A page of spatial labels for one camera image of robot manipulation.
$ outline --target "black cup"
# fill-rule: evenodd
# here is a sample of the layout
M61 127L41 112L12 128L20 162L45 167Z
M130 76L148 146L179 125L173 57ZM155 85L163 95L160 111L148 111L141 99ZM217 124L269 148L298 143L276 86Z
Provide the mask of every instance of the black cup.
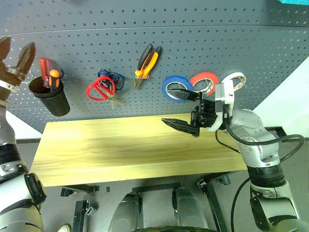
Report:
M42 77L37 77L30 82L29 89L34 96L41 100L52 115L64 116L70 111L62 82L58 89L50 92L49 88L43 86Z

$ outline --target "wood grain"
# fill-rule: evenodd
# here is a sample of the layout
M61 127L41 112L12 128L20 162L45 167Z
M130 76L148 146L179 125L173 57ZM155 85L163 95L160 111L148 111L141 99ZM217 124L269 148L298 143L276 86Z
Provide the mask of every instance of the wood grain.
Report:
M47 123L31 172L44 186L63 186L246 169L213 132L194 138L163 117L189 121L190 114ZM235 147L229 135L219 137Z

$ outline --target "red tape roll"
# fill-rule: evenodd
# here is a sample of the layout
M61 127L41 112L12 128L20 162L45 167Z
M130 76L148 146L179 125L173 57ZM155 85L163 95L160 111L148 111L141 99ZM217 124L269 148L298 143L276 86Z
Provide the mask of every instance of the red tape roll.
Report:
M196 92L206 91L207 97L209 97L216 90L216 84L219 83L219 79L213 72L202 72L192 77L190 83L192 84L192 86L194 86L202 80L205 80L206 83L208 83L207 80L209 80L210 83L206 86L206 88L198 90Z

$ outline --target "floor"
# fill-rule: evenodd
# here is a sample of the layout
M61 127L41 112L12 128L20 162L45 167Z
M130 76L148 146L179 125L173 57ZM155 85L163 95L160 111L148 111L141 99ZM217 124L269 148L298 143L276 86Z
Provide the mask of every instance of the floor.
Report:
M27 166L30 167L38 144L18 144L18 151ZM295 143L283 143L280 145L280 154L284 155L292 150ZM296 205L303 220L309 221L309 143L299 150L292 158L282 164L286 179L296 201ZM98 206L97 212L85 220L84 232L106 232L112 215L124 195L133 187L149 186L156 184L181 182L196 197L205 213L210 229L216 229L207 198L197 187L197 181L202 174L173 176L165 178L127 180L118 182L99 183L100 191L94 195L76 193L69 197L60 197L61 187L47 187L47 199L42 205L41 214L45 232L57 232L66 223L72 225L76 201L91 200ZM231 185L214 183L220 206L226 224L230 230L230 210L234 194L241 182L248 177L246 171L231 174ZM147 192L143 197L144 226L177 225L171 203L171 189ZM249 203L249 184L239 195L235 209L235 231L259 232L255 226Z

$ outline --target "gray pegboard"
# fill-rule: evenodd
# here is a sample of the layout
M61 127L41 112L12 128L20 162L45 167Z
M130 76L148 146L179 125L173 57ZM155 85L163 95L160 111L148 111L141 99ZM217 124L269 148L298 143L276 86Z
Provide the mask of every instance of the gray pegboard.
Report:
M0 31L12 36L6 64L15 65L20 49L34 41L33 73L40 73L39 57L56 61L65 71L71 111L64 117L52 116L27 83L9 98L9 110L41 132L48 121L188 113L197 103L174 103L162 94L163 80L175 74L191 78L211 71L222 80L232 72L243 72L247 83L236 92L236 105L254 109L308 56L306 6L274 0L177 1L177 5L137 0L31 3L2 1L5 23ZM140 90L133 90L137 60L148 43L162 46L163 53L151 78ZM124 106L112 109L109 102L92 101L85 95L100 66L126 77L125 88L117 95Z

